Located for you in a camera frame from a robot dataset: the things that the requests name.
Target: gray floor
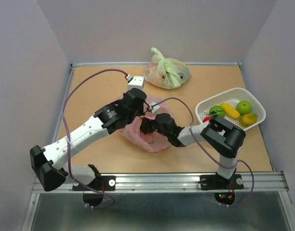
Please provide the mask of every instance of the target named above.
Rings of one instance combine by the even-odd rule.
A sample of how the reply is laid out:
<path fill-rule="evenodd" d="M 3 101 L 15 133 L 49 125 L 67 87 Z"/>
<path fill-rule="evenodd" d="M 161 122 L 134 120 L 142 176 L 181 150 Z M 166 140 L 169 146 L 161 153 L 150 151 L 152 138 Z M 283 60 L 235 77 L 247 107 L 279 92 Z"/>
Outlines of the gray floor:
<path fill-rule="evenodd" d="M 238 193 L 236 201 L 246 193 Z M 256 192 L 225 208 L 211 193 L 116 195 L 108 209 L 85 208 L 82 194 L 40 196 L 34 231 L 289 231 L 277 192 Z"/>

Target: yellow banana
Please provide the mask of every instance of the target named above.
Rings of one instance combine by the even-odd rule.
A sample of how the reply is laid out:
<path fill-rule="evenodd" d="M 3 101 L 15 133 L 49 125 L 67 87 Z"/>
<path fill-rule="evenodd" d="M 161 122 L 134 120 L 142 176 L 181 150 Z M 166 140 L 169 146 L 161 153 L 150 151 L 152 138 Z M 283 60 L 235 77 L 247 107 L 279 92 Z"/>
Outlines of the yellow banana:
<path fill-rule="evenodd" d="M 220 105 L 221 107 L 223 107 L 223 109 L 225 110 L 225 113 L 233 118 L 233 119 L 238 119 L 240 117 L 240 113 L 235 110 L 233 107 L 231 107 L 231 105 L 229 105 L 228 103 L 222 103 Z"/>

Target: cable clip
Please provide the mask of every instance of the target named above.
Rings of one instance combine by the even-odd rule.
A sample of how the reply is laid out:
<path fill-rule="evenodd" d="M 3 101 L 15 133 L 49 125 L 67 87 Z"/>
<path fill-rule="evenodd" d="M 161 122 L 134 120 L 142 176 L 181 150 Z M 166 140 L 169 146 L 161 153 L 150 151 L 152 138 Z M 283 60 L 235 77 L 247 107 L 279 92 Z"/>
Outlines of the cable clip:
<path fill-rule="evenodd" d="M 130 82 L 133 79 L 133 77 L 129 74 L 125 78 L 128 82 Z"/>
<path fill-rule="evenodd" d="M 70 147 L 76 151 L 76 154 L 79 153 L 79 151 L 75 148 L 75 146 L 72 144 L 72 142 L 67 138 L 67 136 L 64 137 L 64 139 L 66 140 L 67 143 L 70 144 Z"/>

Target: white plastic basket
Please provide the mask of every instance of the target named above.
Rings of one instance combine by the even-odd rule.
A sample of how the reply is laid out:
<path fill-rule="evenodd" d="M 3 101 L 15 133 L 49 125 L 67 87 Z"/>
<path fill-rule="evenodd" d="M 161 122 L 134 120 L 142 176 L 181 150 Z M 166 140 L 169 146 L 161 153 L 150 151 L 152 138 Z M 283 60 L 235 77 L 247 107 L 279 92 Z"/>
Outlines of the white plastic basket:
<path fill-rule="evenodd" d="M 237 104 L 240 101 L 248 101 L 253 106 L 252 113 L 257 114 L 258 120 L 256 123 L 249 127 L 243 127 L 240 124 L 239 119 L 232 119 L 225 115 L 225 119 L 229 120 L 231 123 L 235 124 L 236 126 L 242 128 L 244 131 L 260 124 L 262 121 L 266 118 L 266 112 L 263 108 L 262 104 L 255 98 L 255 96 L 252 95 L 248 90 L 245 90 L 243 88 L 232 88 L 230 90 L 227 90 L 223 93 L 220 93 L 218 95 L 215 95 L 209 99 L 206 99 L 196 106 L 196 116 L 199 121 L 199 123 L 203 123 L 202 121 L 204 118 L 209 116 L 209 110 L 211 107 L 215 105 L 220 105 L 221 103 L 228 103 L 232 107 L 236 108 Z"/>

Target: white wall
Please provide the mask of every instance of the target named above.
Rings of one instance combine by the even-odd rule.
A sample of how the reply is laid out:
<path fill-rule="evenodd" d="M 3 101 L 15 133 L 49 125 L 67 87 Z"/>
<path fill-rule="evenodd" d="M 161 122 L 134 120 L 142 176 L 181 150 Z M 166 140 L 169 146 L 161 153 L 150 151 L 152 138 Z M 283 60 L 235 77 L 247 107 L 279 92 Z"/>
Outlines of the white wall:
<path fill-rule="evenodd" d="M 69 64 L 35 0 L 0 1 L 0 231 L 21 230 L 29 149 L 52 135 Z"/>
<path fill-rule="evenodd" d="M 295 206 L 295 0 L 276 3 L 242 73 L 267 111 L 262 135 L 272 164 L 285 173 Z"/>
<path fill-rule="evenodd" d="M 276 0 L 38 0 L 71 63 L 241 62 Z"/>

